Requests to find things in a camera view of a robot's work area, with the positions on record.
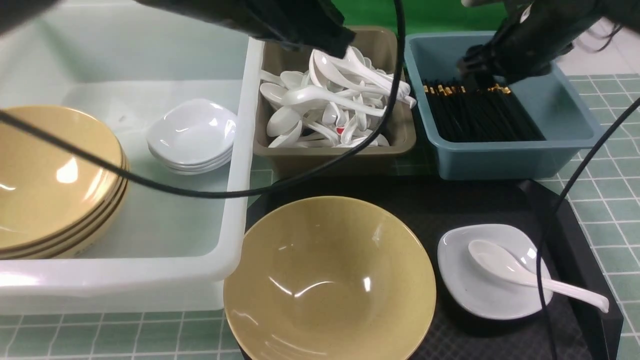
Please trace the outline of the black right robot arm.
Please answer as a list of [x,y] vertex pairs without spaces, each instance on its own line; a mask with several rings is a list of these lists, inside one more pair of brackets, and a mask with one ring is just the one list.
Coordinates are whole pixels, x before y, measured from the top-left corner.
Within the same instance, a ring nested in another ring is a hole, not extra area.
[[485,44],[470,47],[457,62],[469,92],[548,75],[553,62],[601,18],[639,31],[637,0],[533,0],[510,14]]

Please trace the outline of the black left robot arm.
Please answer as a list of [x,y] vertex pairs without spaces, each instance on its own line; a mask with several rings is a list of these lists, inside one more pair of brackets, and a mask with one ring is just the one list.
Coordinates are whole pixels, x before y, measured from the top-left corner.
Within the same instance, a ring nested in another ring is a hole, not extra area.
[[330,0],[142,0],[140,5],[228,28],[290,50],[342,58],[355,33]]

